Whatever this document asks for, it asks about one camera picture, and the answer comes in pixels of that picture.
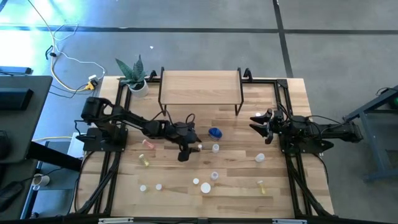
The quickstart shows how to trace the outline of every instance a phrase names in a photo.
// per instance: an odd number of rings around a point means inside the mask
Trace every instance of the pink marker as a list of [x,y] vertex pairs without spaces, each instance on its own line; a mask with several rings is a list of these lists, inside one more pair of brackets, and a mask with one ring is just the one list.
[[142,144],[146,145],[150,149],[155,149],[155,145],[147,141],[146,139],[142,140]]

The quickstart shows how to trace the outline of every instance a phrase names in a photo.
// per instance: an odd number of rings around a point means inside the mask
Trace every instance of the green plant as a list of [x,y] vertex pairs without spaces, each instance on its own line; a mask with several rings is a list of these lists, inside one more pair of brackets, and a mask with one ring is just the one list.
[[139,56],[138,61],[134,64],[132,69],[117,58],[116,63],[118,63],[120,70],[126,77],[126,79],[121,80],[121,83],[128,84],[133,90],[140,90],[142,87],[144,87],[145,72],[144,65],[141,61],[141,55]]

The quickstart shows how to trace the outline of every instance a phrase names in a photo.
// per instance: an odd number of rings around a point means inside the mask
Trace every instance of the wooden platform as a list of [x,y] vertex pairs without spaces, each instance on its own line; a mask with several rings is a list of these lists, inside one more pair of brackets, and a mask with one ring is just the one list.
[[164,71],[163,105],[238,105],[242,102],[238,71]]
[[[117,78],[104,78],[100,97],[114,102]],[[235,116],[234,108],[228,105],[168,106],[174,122],[185,121],[190,113],[196,114],[196,131],[203,141],[204,150],[191,154],[187,162],[177,160],[177,145],[164,140],[150,140],[156,145],[155,150],[150,150],[141,144],[145,139],[141,132],[129,128],[112,216],[293,218],[286,164],[278,138],[275,137],[271,145],[265,145],[264,139],[249,127],[250,116],[276,108],[274,89],[268,84],[244,84],[243,90],[245,101],[239,116]],[[294,113],[310,115],[303,80],[289,79],[289,91]],[[151,119],[160,111],[158,92],[159,84],[150,83],[149,94],[141,99],[133,97],[130,110]],[[211,152],[215,142],[207,136],[210,127],[218,127],[223,132],[217,154]],[[256,163],[254,157],[260,152],[266,155],[266,161]],[[149,167],[139,162],[140,154],[146,155]],[[96,152],[86,163],[78,189],[78,207],[98,185],[103,156],[103,152]],[[333,213],[322,163],[310,154],[303,154],[303,163],[309,188],[324,208]],[[210,180],[213,171],[220,175],[216,181]],[[199,178],[200,183],[209,182],[211,192],[202,194],[200,186],[192,184],[194,178]],[[256,184],[258,180],[264,181],[267,195],[261,194]],[[140,192],[141,184],[149,190]],[[156,184],[162,184],[164,189],[157,191]],[[301,191],[298,193],[304,210]]]

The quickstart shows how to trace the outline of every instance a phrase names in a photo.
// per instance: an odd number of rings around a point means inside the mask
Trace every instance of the yellow marker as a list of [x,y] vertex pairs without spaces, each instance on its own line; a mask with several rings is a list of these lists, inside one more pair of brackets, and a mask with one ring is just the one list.
[[140,160],[145,166],[149,166],[149,161],[144,157],[143,154],[139,155],[139,160]]
[[263,195],[265,195],[265,194],[266,194],[266,187],[264,186],[263,181],[262,181],[262,180],[259,180],[259,181],[257,181],[257,184],[258,184],[258,186],[260,186],[261,193],[262,193]]

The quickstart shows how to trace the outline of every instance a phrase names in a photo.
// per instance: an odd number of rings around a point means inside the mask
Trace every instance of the concrete floor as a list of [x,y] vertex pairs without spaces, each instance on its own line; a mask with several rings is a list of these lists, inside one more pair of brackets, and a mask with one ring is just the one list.
[[[50,25],[277,28],[271,0],[41,0],[34,4]],[[285,29],[398,29],[398,2],[394,0],[279,0],[279,6]],[[24,0],[7,2],[0,22],[42,25]],[[2,65],[31,67],[35,75],[50,75],[44,57],[51,45],[48,32],[3,30],[0,34]],[[379,88],[397,85],[398,35],[287,34],[286,40],[293,75],[305,79],[313,114],[341,119],[374,98]],[[132,63],[141,54],[147,71],[160,72],[161,66],[179,70],[249,67],[256,77],[286,77],[278,34],[77,32],[59,46],[71,57],[99,63],[108,75],[121,75],[115,57]],[[58,59],[55,71],[74,88],[88,76],[101,74],[94,65],[65,57]],[[85,98],[49,95],[35,138],[71,136],[73,120],[80,117]],[[397,179],[364,183],[362,176],[375,170],[367,141],[335,142],[325,153],[335,213],[396,223]]]

